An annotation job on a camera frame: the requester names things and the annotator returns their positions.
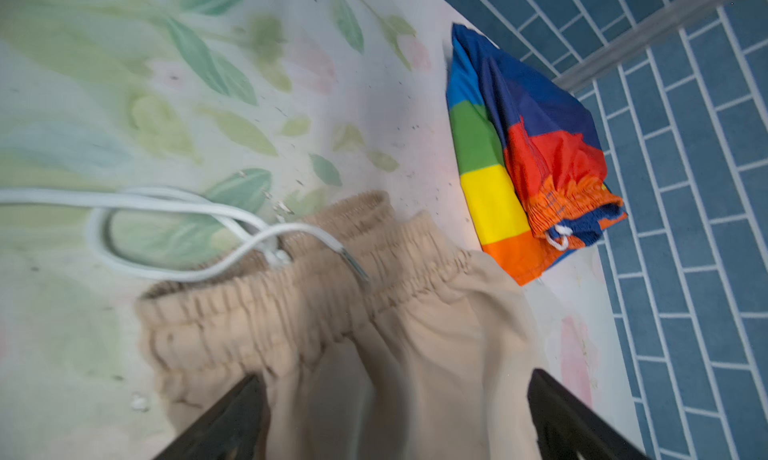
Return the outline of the beige shorts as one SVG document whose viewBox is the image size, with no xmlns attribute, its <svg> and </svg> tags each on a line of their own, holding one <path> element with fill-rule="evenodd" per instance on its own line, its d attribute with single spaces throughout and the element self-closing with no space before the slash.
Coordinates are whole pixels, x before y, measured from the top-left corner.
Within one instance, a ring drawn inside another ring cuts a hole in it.
<svg viewBox="0 0 768 460">
<path fill-rule="evenodd" d="M 526 398 L 544 357 L 518 285 L 383 191 L 201 282 L 103 265 L 73 208 L 1 212 L 1 455 L 149 459 L 249 375 L 258 459 L 536 459 Z"/>
</svg>

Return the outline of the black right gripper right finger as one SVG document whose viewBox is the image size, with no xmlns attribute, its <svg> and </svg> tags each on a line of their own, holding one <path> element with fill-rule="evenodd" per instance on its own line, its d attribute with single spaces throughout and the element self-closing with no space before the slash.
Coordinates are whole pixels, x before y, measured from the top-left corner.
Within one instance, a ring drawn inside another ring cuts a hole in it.
<svg viewBox="0 0 768 460">
<path fill-rule="evenodd" d="M 527 399 L 543 459 L 646 457 L 543 369 L 533 370 Z"/>
</svg>

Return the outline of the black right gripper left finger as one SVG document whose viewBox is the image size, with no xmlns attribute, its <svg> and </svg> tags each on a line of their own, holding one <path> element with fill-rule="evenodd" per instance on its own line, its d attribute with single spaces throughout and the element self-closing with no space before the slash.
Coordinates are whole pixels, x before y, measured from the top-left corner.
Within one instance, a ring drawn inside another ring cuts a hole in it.
<svg viewBox="0 0 768 460">
<path fill-rule="evenodd" d="M 248 375 L 155 459 L 255 459 L 268 414 L 263 378 Z"/>
</svg>

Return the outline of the rainbow striped shorts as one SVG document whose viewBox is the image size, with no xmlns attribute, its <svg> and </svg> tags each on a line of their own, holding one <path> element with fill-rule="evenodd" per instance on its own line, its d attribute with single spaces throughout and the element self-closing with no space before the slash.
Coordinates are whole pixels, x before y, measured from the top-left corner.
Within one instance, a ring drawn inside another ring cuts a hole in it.
<svg viewBox="0 0 768 460">
<path fill-rule="evenodd" d="M 627 216 L 590 111 L 538 70 L 452 26 L 447 106 L 482 250 L 519 285 Z"/>
</svg>

